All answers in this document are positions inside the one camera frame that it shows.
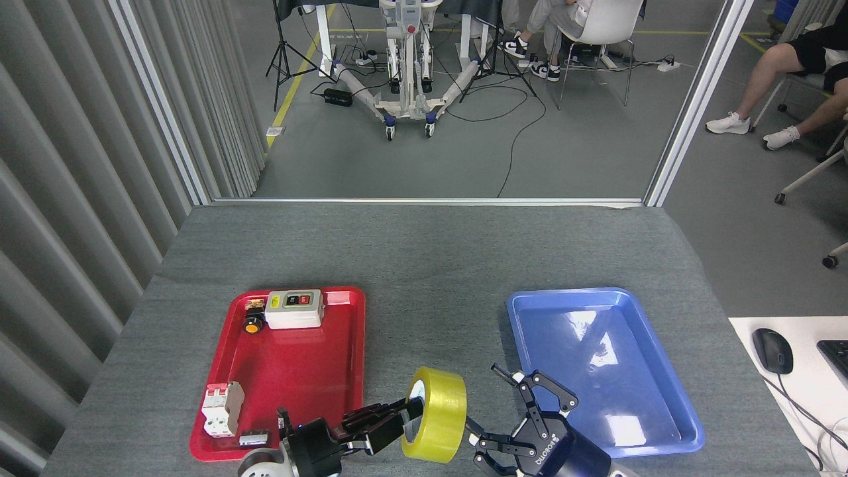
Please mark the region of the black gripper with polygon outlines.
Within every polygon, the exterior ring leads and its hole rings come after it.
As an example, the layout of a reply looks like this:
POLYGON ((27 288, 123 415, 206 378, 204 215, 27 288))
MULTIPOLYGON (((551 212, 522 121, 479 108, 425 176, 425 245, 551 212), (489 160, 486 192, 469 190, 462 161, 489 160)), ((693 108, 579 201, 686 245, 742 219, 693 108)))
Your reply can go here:
POLYGON ((406 432, 409 422, 421 417, 421 397, 375 403, 347 413, 340 427, 330 428, 324 419, 294 426, 284 419, 284 447, 296 476, 339 476, 343 453, 374 455, 406 432))
POLYGON ((534 396, 533 388, 541 386, 557 397, 557 413, 567 418, 579 399, 572 390, 564 387, 540 370, 530 375, 523 372, 510 374, 499 363, 491 365, 509 386, 517 388, 527 408, 527 420, 511 435, 485 432, 472 417, 466 417, 464 428, 469 431, 468 441, 475 448, 473 462, 487 476, 608 476, 611 458, 600 447, 570 428, 566 423, 545 423, 543 412, 534 396), (505 467, 490 452, 517 456, 518 467, 505 467))

